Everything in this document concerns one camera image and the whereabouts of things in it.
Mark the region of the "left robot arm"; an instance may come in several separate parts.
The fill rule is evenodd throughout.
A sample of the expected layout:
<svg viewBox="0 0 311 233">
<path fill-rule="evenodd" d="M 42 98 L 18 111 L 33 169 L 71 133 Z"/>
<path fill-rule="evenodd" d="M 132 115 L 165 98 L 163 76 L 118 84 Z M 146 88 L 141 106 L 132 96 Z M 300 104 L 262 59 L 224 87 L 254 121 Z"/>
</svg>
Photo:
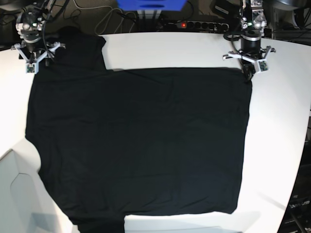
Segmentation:
<svg viewBox="0 0 311 233">
<path fill-rule="evenodd" d="M 269 70 L 268 56 L 276 50 L 271 46 L 261 47 L 261 38 L 267 26 L 263 1 L 241 0 L 239 22 L 236 28 L 224 34 L 230 41 L 233 51 L 223 55 L 223 60 L 237 59 L 241 65 L 246 82 L 254 75 Z"/>
</svg>

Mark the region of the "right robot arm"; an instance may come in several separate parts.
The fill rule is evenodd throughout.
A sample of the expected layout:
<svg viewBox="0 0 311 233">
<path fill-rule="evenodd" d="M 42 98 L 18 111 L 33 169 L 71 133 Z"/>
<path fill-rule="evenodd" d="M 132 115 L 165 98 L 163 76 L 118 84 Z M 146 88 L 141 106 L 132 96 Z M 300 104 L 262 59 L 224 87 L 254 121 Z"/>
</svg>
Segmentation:
<svg viewBox="0 0 311 233">
<path fill-rule="evenodd" d="M 36 0 L 17 17 L 16 31 L 21 42 L 14 44 L 11 50 L 16 50 L 19 58 L 25 61 L 26 73 L 37 74 L 41 61 L 48 65 L 49 60 L 54 60 L 56 50 L 66 47 L 64 43 L 47 41 L 46 25 L 52 20 L 55 3 L 54 0 Z"/>
</svg>

